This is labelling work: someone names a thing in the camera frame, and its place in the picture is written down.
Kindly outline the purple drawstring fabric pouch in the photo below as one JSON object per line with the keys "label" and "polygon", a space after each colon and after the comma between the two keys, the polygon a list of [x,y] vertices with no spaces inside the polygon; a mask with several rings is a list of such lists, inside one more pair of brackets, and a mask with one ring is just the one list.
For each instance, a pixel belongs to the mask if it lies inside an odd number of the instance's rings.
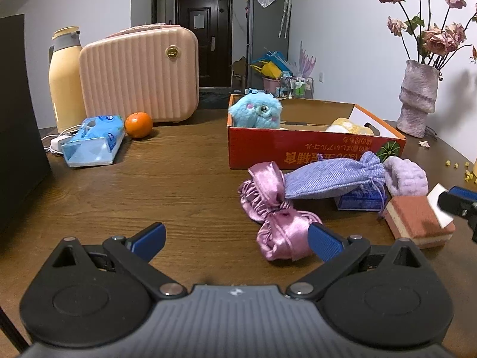
{"label": "purple drawstring fabric pouch", "polygon": [[343,196],[361,186],[371,187],[384,196],[384,167],[370,151],[359,160],[324,159],[307,164],[285,175],[287,199],[327,199]]}

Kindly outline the black paper shopping bag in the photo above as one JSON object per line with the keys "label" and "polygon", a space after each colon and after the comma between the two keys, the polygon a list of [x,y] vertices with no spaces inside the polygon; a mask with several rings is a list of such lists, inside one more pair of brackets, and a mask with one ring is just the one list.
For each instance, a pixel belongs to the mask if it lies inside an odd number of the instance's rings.
{"label": "black paper shopping bag", "polygon": [[27,77],[24,16],[1,18],[1,229],[49,175]]}

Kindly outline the red and yellow sponge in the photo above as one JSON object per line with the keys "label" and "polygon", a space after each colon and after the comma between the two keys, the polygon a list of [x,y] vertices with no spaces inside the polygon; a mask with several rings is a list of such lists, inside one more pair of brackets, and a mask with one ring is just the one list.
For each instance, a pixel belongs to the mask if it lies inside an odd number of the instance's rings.
{"label": "red and yellow sponge", "polygon": [[426,196],[396,196],[383,217],[395,239],[409,238],[419,248],[444,246],[455,232],[453,221],[442,228]]}

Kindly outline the light blue plush monster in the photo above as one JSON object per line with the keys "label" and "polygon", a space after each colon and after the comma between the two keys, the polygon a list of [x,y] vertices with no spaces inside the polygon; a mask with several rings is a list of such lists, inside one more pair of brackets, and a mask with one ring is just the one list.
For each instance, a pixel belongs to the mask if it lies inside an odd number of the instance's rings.
{"label": "light blue plush monster", "polygon": [[282,105],[270,93],[251,91],[229,108],[234,127],[279,129]]}

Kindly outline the pink satin scrunchie bow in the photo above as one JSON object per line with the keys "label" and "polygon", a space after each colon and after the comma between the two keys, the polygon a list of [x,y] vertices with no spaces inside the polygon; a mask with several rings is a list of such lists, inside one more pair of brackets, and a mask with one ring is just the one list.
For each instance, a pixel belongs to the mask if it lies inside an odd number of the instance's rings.
{"label": "pink satin scrunchie bow", "polygon": [[261,224],[256,235],[263,257],[298,261],[311,255],[308,229],[321,220],[313,212],[296,210],[285,197],[285,177],[274,162],[248,169],[251,179],[238,189],[244,212]]}

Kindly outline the grey refrigerator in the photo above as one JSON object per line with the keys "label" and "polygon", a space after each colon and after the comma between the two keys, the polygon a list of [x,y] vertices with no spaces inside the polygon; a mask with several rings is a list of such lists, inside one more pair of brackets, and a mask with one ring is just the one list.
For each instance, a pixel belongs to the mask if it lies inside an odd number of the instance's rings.
{"label": "grey refrigerator", "polygon": [[286,0],[247,0],[247,88],[264,88],[262,75],[251,65],[268,51],[279,51],[288,58],[289,36],[281,29],[285,21],[283,12]]}

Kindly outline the pink ribbed suitcase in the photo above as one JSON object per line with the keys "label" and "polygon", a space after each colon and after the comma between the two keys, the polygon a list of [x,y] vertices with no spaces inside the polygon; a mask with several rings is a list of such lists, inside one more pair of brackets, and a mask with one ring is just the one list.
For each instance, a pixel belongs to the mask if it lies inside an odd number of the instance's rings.
{"label": "pink ribbed suitcase", "polygon": [[88,117],[145,112],[154,122],[180,122],[199,104],[198,39],[179,25],[131,27],[90,43],[79,71]]}

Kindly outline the dark wooden door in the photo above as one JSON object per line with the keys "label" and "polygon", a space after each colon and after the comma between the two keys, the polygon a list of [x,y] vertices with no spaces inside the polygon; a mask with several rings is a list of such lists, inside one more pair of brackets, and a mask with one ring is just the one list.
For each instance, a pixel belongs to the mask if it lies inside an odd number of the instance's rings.
{"label": "dark wooden door", "polygon": [[175,0],[175,22],[198,40],[199,86],[228,87],[232,80],[233,0]]}

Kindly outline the orange tangerine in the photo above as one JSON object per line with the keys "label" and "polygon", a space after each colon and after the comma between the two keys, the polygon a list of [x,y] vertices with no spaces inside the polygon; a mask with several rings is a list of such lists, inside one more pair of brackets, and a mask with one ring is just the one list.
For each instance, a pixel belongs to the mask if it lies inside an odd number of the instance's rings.
{"label": "orange tangerine", "polygon": [[133,139],[142,139],[150,135],[153,120],[145,112],[135,112],[125,120],[125,132]]}

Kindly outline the white and yellow plush toy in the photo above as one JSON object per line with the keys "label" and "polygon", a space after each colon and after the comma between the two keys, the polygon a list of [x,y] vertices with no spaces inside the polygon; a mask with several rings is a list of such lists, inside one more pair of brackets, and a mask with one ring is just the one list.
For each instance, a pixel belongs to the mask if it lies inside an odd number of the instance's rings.
{"label": "white and yellow plush toy", "polygon": [[326,132],[345,133],[354,135],[374,136],[371,128],[355,124],[347,118],[340,117],[336,119],[327,129]]}

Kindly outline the fallen dried petal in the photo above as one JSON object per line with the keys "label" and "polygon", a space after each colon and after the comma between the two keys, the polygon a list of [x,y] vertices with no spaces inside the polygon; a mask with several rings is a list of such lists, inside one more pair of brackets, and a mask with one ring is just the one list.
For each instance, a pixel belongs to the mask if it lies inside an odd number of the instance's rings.
{"label": "fallen dried petal", "polygon": [[427,141],[420,141],[419,142],[419,145],[425,149],[429,149],[430,148],[430,145]]}

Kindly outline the dried pink roses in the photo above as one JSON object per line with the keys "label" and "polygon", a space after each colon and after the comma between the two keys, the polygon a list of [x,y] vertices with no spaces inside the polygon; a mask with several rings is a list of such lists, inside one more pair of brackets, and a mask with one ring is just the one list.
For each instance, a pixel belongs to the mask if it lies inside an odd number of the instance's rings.
{"label": "dried pink roses", "polygon": [[467,42],[467,30],[476,21],[476,13],[465,24],[449,20],[451,11],[467,7],[466,0],[445,0],[446,12],[440,23],[433,17],[432,0],[418,0],[415,15],[408,13],[404,6],[406,0],[377,1],[398,5],[403,11],[403,20],[388,17],[386,26],[395,37],[403,39],[408,34],[414,39],[418,63],[442,70],[459,50],[468,47],[472,48],[470,60],[476,63],[476,46]]}

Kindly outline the blue handkerchief tissue pack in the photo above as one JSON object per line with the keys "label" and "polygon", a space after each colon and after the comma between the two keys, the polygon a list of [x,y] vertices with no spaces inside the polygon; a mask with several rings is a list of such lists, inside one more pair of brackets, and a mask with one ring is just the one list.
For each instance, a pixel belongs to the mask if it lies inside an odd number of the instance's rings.
{"label": "blue handkerchief tissue pack", "polygon": [[386,202],[386,193],[372,185],[361,185],[335,198],[335,205],[340,211],[380,212]]}

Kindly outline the red cardboard box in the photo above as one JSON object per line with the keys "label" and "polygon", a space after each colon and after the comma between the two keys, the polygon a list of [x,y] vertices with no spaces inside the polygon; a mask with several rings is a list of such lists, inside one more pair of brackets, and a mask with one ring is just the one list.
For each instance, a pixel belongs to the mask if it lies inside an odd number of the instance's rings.
{"label": "red cardboard box", "polygon": [[[372,136],[329,132],[338,118],[368,124]],[[278,129],[239,128],[227,117],[229,166],[245,170],[256,163],[274,161],[282,170],[294,170],[319,158],[358,160],[371,151],[381,159],[400,156],[405,136],[358,104],[318,99],[283,99]]]}

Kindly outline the lavender fluffy headband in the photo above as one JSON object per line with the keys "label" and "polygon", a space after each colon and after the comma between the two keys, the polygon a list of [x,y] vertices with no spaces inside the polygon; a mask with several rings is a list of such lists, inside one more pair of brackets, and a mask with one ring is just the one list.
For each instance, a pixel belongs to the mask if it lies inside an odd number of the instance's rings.
{"label": "lavender fluffy headband", "polygon": [[426,172],[409,159],[391,156],[383,163],[386,187],[391,196],[427,196]]}

